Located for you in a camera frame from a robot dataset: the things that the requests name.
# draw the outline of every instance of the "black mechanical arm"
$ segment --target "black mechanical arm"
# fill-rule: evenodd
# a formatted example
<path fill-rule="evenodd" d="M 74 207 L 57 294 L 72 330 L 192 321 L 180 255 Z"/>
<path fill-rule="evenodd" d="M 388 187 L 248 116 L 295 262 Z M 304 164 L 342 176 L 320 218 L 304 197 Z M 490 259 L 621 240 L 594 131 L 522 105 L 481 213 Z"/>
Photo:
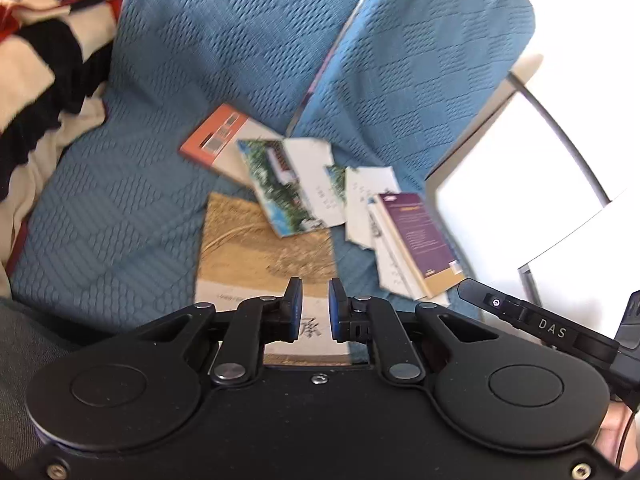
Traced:
<path fill-rule="evenodd" d="M 265 344 L 298 337 L 292 278 L 280 298 L 194 304 L 43 368 L 26 405 L 47 445 L 13 478 L 620 478 L 591 443 L 612 394 L 638 407 L 638 351 L 473 280 L 458 291 L 548 346 L 334 278 L 333 337 L 369 363 L 267 366 Z"/>

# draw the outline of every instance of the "patterned blanket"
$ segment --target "patterned blanket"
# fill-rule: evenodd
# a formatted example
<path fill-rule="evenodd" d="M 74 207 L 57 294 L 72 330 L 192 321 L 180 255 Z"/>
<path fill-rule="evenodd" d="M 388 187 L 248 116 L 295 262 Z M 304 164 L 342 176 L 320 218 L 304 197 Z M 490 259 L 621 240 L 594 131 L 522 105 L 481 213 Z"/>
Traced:
<path fill-rule="evenodd" d="M 122 0 L 0 0 L 0 296 L 65 146 L 101 124 Z"/>

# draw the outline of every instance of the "black cable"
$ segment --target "black cable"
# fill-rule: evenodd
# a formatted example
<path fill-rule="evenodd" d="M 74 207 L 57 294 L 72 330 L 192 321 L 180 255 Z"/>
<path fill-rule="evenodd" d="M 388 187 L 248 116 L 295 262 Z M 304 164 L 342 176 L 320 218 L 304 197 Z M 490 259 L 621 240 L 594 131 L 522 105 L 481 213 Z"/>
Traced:
<path fill-rule="evenodd" d="M 629 416 L 629 420 L 626 422 L 625 431 L 622 432 L 622 438 L 620 439 L 620 444 L 618 446 L 618 454 L 616 455 L 616 467 L 620 467 L 620 461 L 622 460 L 622 452 L 625 450 L 626 436 L 629 434 L 629 430 L 631 429 L 631 425 L 633 424 L 633 421 L 636 418 L 637 412 L 638 410 L 631 412 L 631 416 Z"/>
<path fill-rule="evenodd" d="M 546 124 L 551 127 L 551 129 L 556 134 L 556 137 L 562 142 L 566 150 L 572 156 L 575 163 L 580 168 L 580 171 L 587 179 L 587 182 L 590 184 L 591 189 L 598 197 L 600 205 L 602 207 L 606 206 L 611 202 L 611 199 L 607 196 L 607 193 L 604 191 L 602 184 L 597 179 L 591 167 L 587 164 L 587 161 L 584 160 L 582 154 L 578 151 L 578 148 L 575 147 L 575 144 L 569 138 L 569 136 L 564 132 L 564 130 L 560 127 L 560 124 L 553 118 L 553 116 L 543 107 L 542 103 L 538 101 L 529 89 L 524 85 L 524 83 L 513 73 L 509 72 L 507 74 L 507 80 L 515 87 L 515 89 L 520 92 L 524 98 L 529 101 L 529 103 L 538 111 L 538 113 L 542 116 L 542 118 L 546 121 Z"/>

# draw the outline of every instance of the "purple book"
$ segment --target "purple book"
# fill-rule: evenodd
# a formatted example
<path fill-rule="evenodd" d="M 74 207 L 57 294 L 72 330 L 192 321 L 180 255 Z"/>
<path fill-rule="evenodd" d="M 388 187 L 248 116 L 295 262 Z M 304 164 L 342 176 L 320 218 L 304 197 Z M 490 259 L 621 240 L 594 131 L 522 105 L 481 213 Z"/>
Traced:
<path fill-rule="evenodd" d="M 464 276 L 456 257 L 417 193 L 380 194 L 379 202 L 410 257 L 408 261 L 430 295 L 459 283 Z"/>

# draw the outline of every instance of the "book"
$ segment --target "book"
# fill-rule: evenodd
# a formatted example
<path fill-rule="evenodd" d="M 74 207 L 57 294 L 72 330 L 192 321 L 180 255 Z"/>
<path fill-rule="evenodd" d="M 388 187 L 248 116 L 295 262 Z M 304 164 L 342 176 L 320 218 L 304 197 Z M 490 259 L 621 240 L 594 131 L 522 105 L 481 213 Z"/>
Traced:
<path fill-rule="evenodd" d="M 280 237 L 344 224 L 344 205 L 325 167 L 334 164 L 322 139 L 238 140 L 265 215 Z"/>
<path fill-rule="evenodd" d="M 465 279 L 417 193 L 377 194 L 368 210 L 376 226 L 374 244 L 376 257 L 380 256 L 381 286 L 420 300 L 434 298 Z"/>
<path fill-rule="evenodd" d="M 377 193 L 400 193 L 393 168 L 346 169 L 346 239 L 365 249 L 374 248 L 367 204 Z"/>
<path fill-rule="evenodd" d="M 207 203 L 195 301 L 235 310 L 257 296 L 281 296 L 291 276 L 303 280 L 300 334 L 265 346 L 265 362 L 348 364 L 347 343 L 331 336 L 328 282 L 337 276 L 329 230 L 278 238 L 260 205 L 211 193 Z"/>
<path fill-rule="evenodd" d="M 219 106 L 184 141 L 180 152 L 231 180 L 250 187 L 249 171 L 236 141 L 278 140 L 282 136 L 227 104 Z"/>

